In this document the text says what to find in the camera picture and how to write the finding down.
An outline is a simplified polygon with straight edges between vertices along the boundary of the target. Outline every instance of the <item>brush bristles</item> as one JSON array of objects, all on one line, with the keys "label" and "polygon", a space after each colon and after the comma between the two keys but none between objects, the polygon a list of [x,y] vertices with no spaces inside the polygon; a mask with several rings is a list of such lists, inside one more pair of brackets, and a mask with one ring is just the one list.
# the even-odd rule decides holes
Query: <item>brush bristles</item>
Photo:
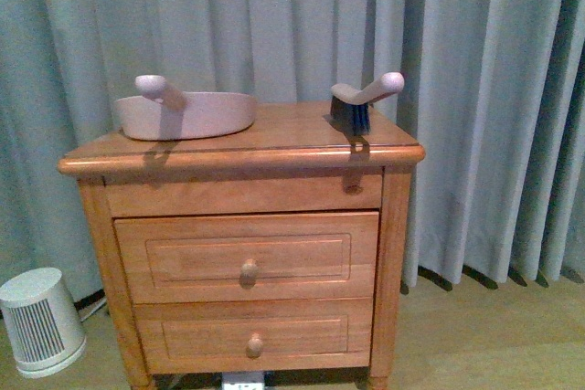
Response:
[{"label": "brush bristles", "polygon": [[353,105],[336,96],[331,99],[331,117],[341,125],[344,132],[354,136],[369,133],[368,104]]}]

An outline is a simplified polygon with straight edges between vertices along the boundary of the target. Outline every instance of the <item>power strip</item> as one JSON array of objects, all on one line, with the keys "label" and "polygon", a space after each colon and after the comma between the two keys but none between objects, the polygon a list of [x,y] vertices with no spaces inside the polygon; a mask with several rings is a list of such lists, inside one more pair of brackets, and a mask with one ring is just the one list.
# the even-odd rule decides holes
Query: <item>power strip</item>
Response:
[{"label": "power strip", "polygon": [[264,372],[229,372],[221,374],[221,390],[265,390]]}]

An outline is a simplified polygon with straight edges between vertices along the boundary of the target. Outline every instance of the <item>space heater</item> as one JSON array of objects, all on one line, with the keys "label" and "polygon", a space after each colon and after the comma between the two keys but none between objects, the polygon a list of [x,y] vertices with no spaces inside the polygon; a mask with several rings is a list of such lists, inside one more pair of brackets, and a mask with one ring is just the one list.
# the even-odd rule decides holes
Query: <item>space heater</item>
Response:
[{"label": "space heater", "polygon": [[0,309],[26,378],[64,369],[85,351],[87,338],[59,269],[32,269],[0,287]]}]

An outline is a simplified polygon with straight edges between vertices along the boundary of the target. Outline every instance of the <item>drawer panel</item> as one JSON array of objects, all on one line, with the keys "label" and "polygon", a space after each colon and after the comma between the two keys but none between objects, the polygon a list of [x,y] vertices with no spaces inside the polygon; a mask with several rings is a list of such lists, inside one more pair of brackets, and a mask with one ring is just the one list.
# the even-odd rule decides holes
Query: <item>drawer panel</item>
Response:
[{"label": "drawer panel", "polygon": [[370,297],[378,212],[114,222],[135,303]]},{"label": "drawer panel", "polygon": [[379,208],[381,168],[109,178],[112,216],[246,214]]},{"label": "drawer panel", "polygon": [[368,364],[372,300],[139,305],[153,374]]}]

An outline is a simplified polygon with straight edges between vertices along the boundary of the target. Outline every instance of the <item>wooden nightstand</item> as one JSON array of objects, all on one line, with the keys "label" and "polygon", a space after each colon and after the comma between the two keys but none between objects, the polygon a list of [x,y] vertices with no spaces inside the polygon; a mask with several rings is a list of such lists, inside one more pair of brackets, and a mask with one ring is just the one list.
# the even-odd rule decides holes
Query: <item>wooden nightstand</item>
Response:
[{"label": "wooden nightstand", "polygon": [[372,111],[348,140],[328,102],[260,105],[244,132],[111,133],[78,178],[133,389],[153,374],[369,365],[391,372],[416,140]]}]

